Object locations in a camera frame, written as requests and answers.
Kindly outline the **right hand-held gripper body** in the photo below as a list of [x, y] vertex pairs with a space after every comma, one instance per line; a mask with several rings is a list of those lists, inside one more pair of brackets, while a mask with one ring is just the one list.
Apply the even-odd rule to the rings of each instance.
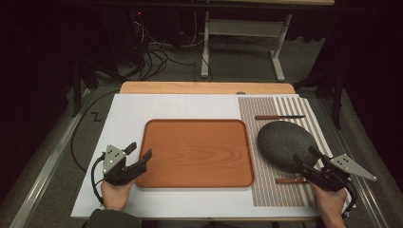
[[329, 158], [319, 157], [323, 163], [321, 169], [315, 169], [306, 163], [301, 163], [302, 176], [319, 186], [323, 190], [337, 192], [341, 189], [355, 190], [351, 183], [351, 176], [356, 175], [369, 181], [376, 181], [377, 177], [364, 167], [348, 157], [346, 154]]

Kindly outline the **person's left hand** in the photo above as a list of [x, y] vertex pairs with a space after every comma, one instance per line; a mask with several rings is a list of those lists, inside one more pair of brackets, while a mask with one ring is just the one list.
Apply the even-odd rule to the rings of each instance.
[[128, 202], [130, 191], [135, 181], [131, 181], [126, 185], [115, 186], [107, 181], [101, 184], [101, 192], [104, 199], [104, 207], [106, 210], [123, 211]]

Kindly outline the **person's right hand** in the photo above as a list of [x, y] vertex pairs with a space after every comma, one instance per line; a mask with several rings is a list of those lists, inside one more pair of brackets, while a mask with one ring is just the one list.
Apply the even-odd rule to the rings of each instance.
[[347, 199], [347, 192], [344, 189], [326, 191], [312, 183], [311, 186], [316, 192], [317, 208], [323, 220], [342, 219], [341, 213]]

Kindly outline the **black stand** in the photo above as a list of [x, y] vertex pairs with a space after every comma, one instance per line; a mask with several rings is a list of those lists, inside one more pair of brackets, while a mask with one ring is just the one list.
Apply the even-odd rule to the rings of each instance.
[[311, 75], [295, 84], [294, 90], [302, 87], [315, 86], [318, 98], [332, 98], [331, 117], [337, 129], [340, 129], [340, 109], [342, 107], [343, 70], [328, 68]]
[[82, 84], [85, 84], [89, 89], [98, 87], [95, 68], [88, 59], [76, 62], [72, 67], [72, 117], [76, 117], [82, 108]]

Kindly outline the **dark grey textured plate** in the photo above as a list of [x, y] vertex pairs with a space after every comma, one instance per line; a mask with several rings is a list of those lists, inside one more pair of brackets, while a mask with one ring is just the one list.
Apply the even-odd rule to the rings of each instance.
[[285, 172], [301, 172], [294, 156], [311, 167], [317, 164], [317, 158], [309, 152], [310, 147], [317, 147], [315, 138], [295, 123], [275, 121], [264, 125], [259, 130], [257, 145], [263, 158]]

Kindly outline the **white board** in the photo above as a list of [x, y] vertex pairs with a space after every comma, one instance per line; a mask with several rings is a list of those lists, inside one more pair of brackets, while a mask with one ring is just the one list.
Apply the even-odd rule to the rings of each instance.
[[[150, 120], [241, 120], [239, 97], [298, 96], [117, 94], [93, 156], [99, 158], [110, 144], [124, 149], [136, 143], [137, 148], [127, 161], [138, 161], [143, 156], [144, 127]], [[139, 219], [305, 220], [317, 216], [315, 206], [257, 207], [253, 204], [252, 185], [234, 188], [142, 188], [136, 181], [126, 211]]]

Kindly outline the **white metal desk frame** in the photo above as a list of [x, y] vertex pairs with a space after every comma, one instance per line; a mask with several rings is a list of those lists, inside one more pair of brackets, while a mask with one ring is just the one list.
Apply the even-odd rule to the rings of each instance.
[[[255, 4], [262, 7], [332, 7], [335, 0], [206, 0], [212, 5], [216, 3], [242, 3], [246, 6]], [[211, 35], [246, 36], [275, 38], [277, 46], [269, 51], [270, 60], [274, 67], [278, 82], [284, 82], [285, 77], [279, 61], [279, 54], [284, 43], [293, 14], [288, 12], [282, 21], [261, 21], [246, 19], [211, 19], [210, 12], [205, 13], [203, 50], [201, 54], [201, 77], [211, 76], [209, 65], [209, 38]]]

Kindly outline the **wooden-handled fork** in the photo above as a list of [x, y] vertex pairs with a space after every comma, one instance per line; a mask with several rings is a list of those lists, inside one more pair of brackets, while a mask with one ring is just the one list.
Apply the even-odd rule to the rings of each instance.
[[275, 179], [277, 184], [297, 184], [297, 183], [307, 183], [308, 180], [304, 178], [296, 178], [296, 179]]

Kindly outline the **striped woven placemat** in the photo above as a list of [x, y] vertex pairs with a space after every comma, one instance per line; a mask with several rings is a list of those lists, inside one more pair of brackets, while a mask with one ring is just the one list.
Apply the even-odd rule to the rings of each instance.
[[257, 121], [260, 115], [304, 115], [290, 120], [307, 130], [318, 149], [332, 157], [333, 153], [307, 99], [299, 97], [239, 97], [240, 118], [245, 123], [255, 172], [252, 185], [253, 204], [257, 207], [314, 207], [315, 197], [308, 183], [277, 184], [276, 179], [299, 178], [298, 174], [277, 169], [262, 157], [257, 145], [260, 129], [268, 121]]

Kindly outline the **brown wooden tray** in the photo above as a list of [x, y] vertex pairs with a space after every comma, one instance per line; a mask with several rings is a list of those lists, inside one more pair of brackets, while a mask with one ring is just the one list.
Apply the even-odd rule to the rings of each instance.
[[142, 188], [248, 187], [255, 179], [241, 120], [150, 120], [141, 153], [151, 151]]

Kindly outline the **wooden-handled knife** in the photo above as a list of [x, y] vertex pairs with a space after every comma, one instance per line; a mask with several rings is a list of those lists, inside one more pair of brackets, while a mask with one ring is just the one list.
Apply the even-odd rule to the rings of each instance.
[[255, 120], [302, 119], [305, 115], [258, 115]]

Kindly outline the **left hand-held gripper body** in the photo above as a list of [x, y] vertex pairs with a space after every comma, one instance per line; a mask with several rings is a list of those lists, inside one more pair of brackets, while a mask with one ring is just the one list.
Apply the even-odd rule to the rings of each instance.
[[115, 186], [126, 185], [147, 171], [146, 162], [141, 160], [127, 166], [125, 162], [128, 155], [111, 144], [106, 147], [104, 155], [104, 180]]

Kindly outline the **metal floor rail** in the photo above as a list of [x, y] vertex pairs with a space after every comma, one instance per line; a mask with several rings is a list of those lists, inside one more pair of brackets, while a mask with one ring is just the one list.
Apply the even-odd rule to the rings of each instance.
[[[342, 129], [338, 129], [332, 118], [330, 103], [324, 99], [318, 99], [320, 114], [317, 115], [320, 125], [327, 125], [328, 133], [324, 133], [325, 138], [335, 155], [346, 154], [364, 168], [369, 168], [362, 159], [355, 155], [355, 150], [348, 145], [347, 138], [343, 135]], [[365, 211], [363, 224], [368, 224], [370, 228], [389, 228], [383, 214], [380, 211], [379, 204], [375, 198], [374, 191], [371, 188], [373, 183], [359, 176], [351, 176], [352, 184], [355, 186], [357, 195], [357, 204], [350, 214], [350, 220], [358, 221], [358, 213]]]
[[79, 96], [80, 104], [73, 102], [67, 106], [67, 111], [52, 127], [23, 169], [7, 196], [10, 205], [15, 209], [11, 210], [11, 221], [7, 221], [6, 228], [28, 227], [93, 93], [94, 89], [86, 88]]

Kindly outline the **light wooden table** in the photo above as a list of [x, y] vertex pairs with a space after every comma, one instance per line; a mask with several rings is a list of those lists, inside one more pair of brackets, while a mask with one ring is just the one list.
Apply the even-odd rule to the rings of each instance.
[[121, 94], [292, 94], [290, 84], [206, 83], [206, 82], [125, 82]]

